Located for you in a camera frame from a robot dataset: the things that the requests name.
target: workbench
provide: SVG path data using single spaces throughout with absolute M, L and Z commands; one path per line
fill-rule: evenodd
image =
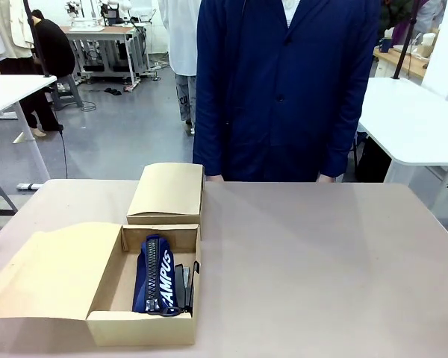
M 441 181 L 437 215 L 448 196 L 448 101 L 405 79 L 371 78 L 360 126 L 392 159 L 386 183 L 410 185 L 418 167 Z
M 136 186 L 50 180 L 0 232 L 0 270 L 34 232 L 124 224 Z M 0 357 L 448 358 L 448 233 L 408 188 L 206 183 L 202 208 L 196 345 L 97 348 L 84 321 L 10 318 Z
M 396 70 L 396 65 L 400 59 L 401 52 L 391 48 L 388 53 L 380 52 L 375 48 L 373 50 L 373 56 L 379 59 L 379 64 L 376 69 L 375 77 L 392 77 Z M 402 71 L 400 72 L 401 78 L 408 77 L 408 69 L 410 69 L 410 80 L 416 84 L 421 84 L 421 81 L 425 77 L 426 69 L 423 68 L 427 62 L 422 61 L 415 56 L 407 54 L 403 61 Z
M 0 111 L 9 106 L 13 107 L 25 135 L 25 142 L 28 144 L 31 156 L 37 165 L 42 182 L 46 182 L 50 178 L 50 174 L 46 169 L 45 162 L 43 162 L 37 142 L 35 142 L 35 138 L 30 131 L 25 114 L 20 107 L 19 100 L 31 93 L 41 90 L 43 87 L 52 84 L 56 80 L 57 78 L 55 76 L 0 75 Z
M 60 28 L 70 41 L 81 77 L 130 77 L 132 90 L 139 84 L 140 76 L 147 74 L 150 69 L 146 50 L 146 31 L 141 24 L 138 25 L 136 28 L 106 26 L 97 32 L 77 31 L 70 26 L 61 26 Z M 120 61 L 115 45 L 117 41 L 125 44 L 128 71 L 113 70 L 113 65 Z M 99 57 L 102 60 L 99 65 L 104 66 L 104 71 L 87 71 L 84 68 L 89 58 L 97 57 L 96 50 L 90 49 L 90 42 L 99 44 Z

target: box lid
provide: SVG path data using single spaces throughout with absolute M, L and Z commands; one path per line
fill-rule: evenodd
M 36 233 L 0 272 L 0 318 L 84 320 L 122 226 Z
M 156 163 L 146 166 L 128 210 L 128 216 L 201 213 L 204 171 L 189 163 Z

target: zipper pouch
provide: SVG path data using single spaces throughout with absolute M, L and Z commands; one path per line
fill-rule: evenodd
M 176 301 L 174 257 L 168 241 L 159 235 L 150 235 L 141 244 L 133 312 L 166 317 L 182 312 Z

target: white table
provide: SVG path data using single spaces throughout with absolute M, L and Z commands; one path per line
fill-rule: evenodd
M 25 142 L 28 143 L 31 156 L 37 164 L 40 179 L 43 182 L 50 179 L 50 174 L 46 169 L 45 162 L 43 162 L 35 138 L 31 134 L 19 100 L 42 89 L 44 86 L 52 84 L 56 80 L 57 78 L 55 76 L 46 78 L 38 75 L 0 75 L 0 111 L 9 106 L 13 106 L 19 123 L 22 126 L 22 131 L 25 134 Z
M 392 159 L 386 183 L 409 185 L 418 166 L 441 180 L 438 211 L 448 195 L 448 101 L 404 79 L 371 78 L 360 125 Z

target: kraft paper box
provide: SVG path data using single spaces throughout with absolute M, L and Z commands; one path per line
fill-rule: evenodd
M 201 262 L 197 224 L 87 223 L 34 234 L 0 273 L 0 318 L 86 321 L 100 346 L 192 345 L 198 273 L 192 316 L 165 318 L 131 311 L 141 242 L 155 233 L 167 238 L 176 265 L 192 270 L 195 260 Z
M 128 223 L 198 224 L 204 169 L 189 163 L 146 166 L 128 210 Z

